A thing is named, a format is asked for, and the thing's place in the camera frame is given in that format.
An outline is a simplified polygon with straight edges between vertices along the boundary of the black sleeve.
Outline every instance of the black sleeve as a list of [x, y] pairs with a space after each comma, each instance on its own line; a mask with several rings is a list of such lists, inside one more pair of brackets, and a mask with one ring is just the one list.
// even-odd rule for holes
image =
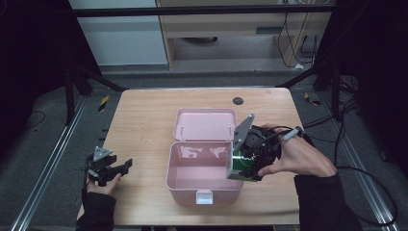
[[330, 177], [297, 175], [300, 230], [362, 231], [360, 221], [345, 204], [339, 174]]
[[84, 214], [77, 220], [77, 231], [112, 231], [116, 199], [109, 195], [89, 192]]

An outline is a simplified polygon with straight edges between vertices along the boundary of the human arm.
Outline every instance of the human arm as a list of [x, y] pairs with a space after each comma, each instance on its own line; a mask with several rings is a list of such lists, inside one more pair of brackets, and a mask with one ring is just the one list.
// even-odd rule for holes
[[[264, 125], [267, 128], [276, 125]], [[298, 175], [294, 178], [299, 201], [302, 231], [363, 230], [359, 220], [344, 201], [342, 182], [331, 161], [304, 139], [295, 136], [282, 142], [281, 159], [262, 168], [264, 176], [280, 171]]]
[[119, 173], [105, 187], [99, 187], [93, 181], [87, 185], [87, 200], [84, 213], [77, 220], [77, 231], [112, 231], [114, 229], [114, 211], [116, 199], [112, 197], [116, 184], [120, 181]]

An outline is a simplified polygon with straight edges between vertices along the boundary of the green object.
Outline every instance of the green object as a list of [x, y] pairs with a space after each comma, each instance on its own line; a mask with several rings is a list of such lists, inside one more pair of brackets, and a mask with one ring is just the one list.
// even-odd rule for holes
[[256, 181], [240, 175], [240, 172], [247, 170], [254, 164], [254, 158], [245, 158], [240, 150], [234, 150], [228, 158], [227, 178], [231, 180]]

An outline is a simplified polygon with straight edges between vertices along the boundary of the box lid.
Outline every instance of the box lid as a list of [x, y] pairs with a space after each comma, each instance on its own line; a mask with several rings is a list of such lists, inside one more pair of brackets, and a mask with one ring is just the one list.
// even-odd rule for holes
[[178, 141], [232, 141], [237, 127], [232, 109], [180, 109], [174, 127]]

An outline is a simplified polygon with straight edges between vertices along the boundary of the box latch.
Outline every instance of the box latch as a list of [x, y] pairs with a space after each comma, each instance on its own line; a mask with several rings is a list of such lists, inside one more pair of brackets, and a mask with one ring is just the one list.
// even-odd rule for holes
[[196, 204], [213, 204], [213, 192], [209, 190], [197, 191], [195, 195]]

